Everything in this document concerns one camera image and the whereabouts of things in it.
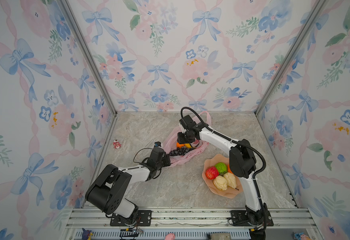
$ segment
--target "wall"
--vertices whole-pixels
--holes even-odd
[[[84,201],[111,120],[85,69],[56,2],[0,0],[0,240],[59,239]]]
[[[258,117],[323,237],[350,239],[350,1],[328,2]]]
[[[253,111],[315,0],[68,2],[119,110]]]

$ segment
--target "scalloped bowl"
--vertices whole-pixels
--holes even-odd
[[[242,185],[241,185],[240,180],[237,176],[235,176],[237,189],[233,189],[230,186],[228,186],[228,189],[225,191],[221,191],[221,190],[217,189],[216,186],[214,185],[213,180],[210,180],[206,177],[206,170],[212,166],[215,166],[215,164],[217,164],[218,162],[223,162],[226,165],[228,165],[230,163],[230,159],[224,157],[221,154],[216,154],[213,158],[207,159],[204,162],[204,170],[203,170],[203,173],[201,174],[201,176],[202,176],[203,180],[206,182],[206,185],[211,190],[211,192],[213,192],[217,195],[223,196],[223,197],[234,198],[236,195],[243,192]]]

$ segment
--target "plate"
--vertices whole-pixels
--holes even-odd
[[[212,166],[215,166],[215,164],[217,164],[218,162],[223,162],[226,165],[228,165],[230,163],[230,159],[227,157],[224,157],[221,154],[216,154],[213,158],[207,159],[204,162],[204,170],[203,170],[203,173],[201,174],[201,176],[202,176],[203,180],[206,182],[206,185],[211,190],[211,192],[213,192],[217,195],[223,196],[223,197],[234,198],[236,195],[243,192],[242,185],[241,185],[240,180],[237,176],[235,176],[237,189],[233,189],[230,186],[228,186],[228,189],[225,191],[221,191],[221,190],[217,189],[216,186],[214,185],[213,180],[208,179],[206,176],[206,170]]]

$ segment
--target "pink fruit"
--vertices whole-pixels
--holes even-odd
[[[219,172],[216,167],[210,167],[206,170],[206,177],[208,179],[215,179],[215,177],[219,176]]]

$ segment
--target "marble tabletop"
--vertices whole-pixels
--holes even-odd
[[[264,156],[266,169],[258,174],[261,196],[269,208],[295,208],[289,189],[271,152],[262,129],[253,113],[211,113],[212,127],[236,139],[247,139],[251,146]],[[132,167],[135,154],[144,147],[153,147],[154,142],[163,142],[178,125],[180,113],[120,113],[111,139],[118,139],[121,148],[110,146],[103,166]],[[140,207],[227,207],[243,208],[244,193],[228,199],[212,193],[201,177],[204,161],[216,154],[228,157],[213,145],[194,156],[184,165],[164,168],[157,179],[138,182],[129,186],[124,197]],[[150,154],[142,150],[135,161],[142,161]],[[257,157],[256,167],[261,167]]]

